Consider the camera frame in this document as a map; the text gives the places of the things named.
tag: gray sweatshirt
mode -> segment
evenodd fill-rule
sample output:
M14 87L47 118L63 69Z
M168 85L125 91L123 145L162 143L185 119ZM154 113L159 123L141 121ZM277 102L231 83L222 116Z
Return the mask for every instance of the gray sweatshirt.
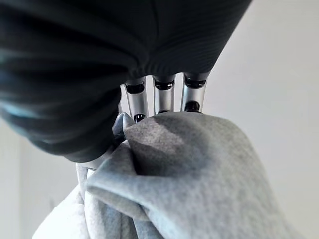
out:
M303 238L234 124L190 112L128 121L119 116L126 141L97 170L77 165L78 186L34 239Z

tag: gray fabric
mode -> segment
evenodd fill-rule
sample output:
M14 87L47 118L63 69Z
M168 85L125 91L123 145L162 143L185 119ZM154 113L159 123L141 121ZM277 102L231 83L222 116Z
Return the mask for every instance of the gray fabric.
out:
M162 113L125 129L125 137L96 171L78 166L79 186L35 239L302 238L231 122Z

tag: black fabric glove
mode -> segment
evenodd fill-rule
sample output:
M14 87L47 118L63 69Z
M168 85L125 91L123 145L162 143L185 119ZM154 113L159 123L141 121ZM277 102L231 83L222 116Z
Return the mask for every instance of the black fabric glove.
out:
M211 70L250 0L0 0L2 117L51 154L113 143L129 78Z

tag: white wall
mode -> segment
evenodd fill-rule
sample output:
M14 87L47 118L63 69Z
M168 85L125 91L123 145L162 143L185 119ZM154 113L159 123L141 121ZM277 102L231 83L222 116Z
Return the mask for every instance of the white wall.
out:
M75 164L21 142L21 239L29 239L76 186Z
M319 1L253 1L209 77L204 105L205 113L246 132L285 215L308 239L319 238L318 43ZM176 110L181 86L179 75ZM147 89L151 111L151 81ZM125 97L122 103L127 111ZM0 133L0 190L6 195L0 199L0 238L18 238L19 194L21 238L30 238L52 202L76 184L75 170L67 160L19 142L2 124Z
M0 238L20 238L20 137L0 120Z

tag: robotic hand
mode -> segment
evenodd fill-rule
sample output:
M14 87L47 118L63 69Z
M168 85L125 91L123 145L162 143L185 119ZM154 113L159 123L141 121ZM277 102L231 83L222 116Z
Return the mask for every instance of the robotic hand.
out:
M131 116L200 112L206 79L250 0L0 0L1 116L40 149L87 163L115 144L120 85Z

